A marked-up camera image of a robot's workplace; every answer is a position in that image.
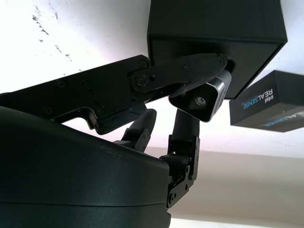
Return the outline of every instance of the black box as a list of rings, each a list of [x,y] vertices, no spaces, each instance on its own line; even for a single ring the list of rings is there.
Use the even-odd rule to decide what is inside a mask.
[[[148,27],[154,65],[198,53],[228,56],[236,98],[287,42],[280,0],[152,0]]]
[[[233,126],[288,132],[304,127],[304,76],[273,71],[229,102]]]

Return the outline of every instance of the wall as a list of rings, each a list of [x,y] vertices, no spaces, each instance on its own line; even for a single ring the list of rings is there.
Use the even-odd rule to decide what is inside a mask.
[[[163,148],[147,148],[159,157]],[[304,227],[304,159],[200,152],[198,179],[174,218],[276,228]]]

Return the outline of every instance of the bolt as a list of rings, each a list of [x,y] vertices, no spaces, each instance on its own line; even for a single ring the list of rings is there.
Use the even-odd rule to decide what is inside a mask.
[[[199,106],[205,106],[206,100],[202,97],[195,98],[195,103],[197,103]]]
[[[189,72],[189,67],[186,64],[182,66],[182,69],[186,72]]]
[[[140,76],[136,77],[136,83],[140,87],[146,86],[148,84],[148,79],[147,79],[146,75],[140,75]]]
[[[149,63],[146,60],[142,60],[141,61],[141,67],[148,68],[149,67]]]
[[[47,106],[43,109],[44,114],[46,115],[52,115],[54,112],[54,109],[50,106]]]
[[[57,81],[56,81],[56,86],[57,86],[58,88],[60,88],[60,89],[65,88],[66,85],[67,85],[66,82],[63,81],[63,80],[57,80]]]

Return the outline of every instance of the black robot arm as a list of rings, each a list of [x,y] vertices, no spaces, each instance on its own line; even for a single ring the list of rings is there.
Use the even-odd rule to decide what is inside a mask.
[[[224,55],[197,54],[151,67],[136,56],[0,95],[1,227],[168,227],[167,209],[197,177],[199,122],[223,101],[226,64]],[[165,96],[179,109],[168,153],[156,159],[143,153],[156,119],[145,104]],[[134,123],[108,142],[59,125],[77,117],[98,134]]]

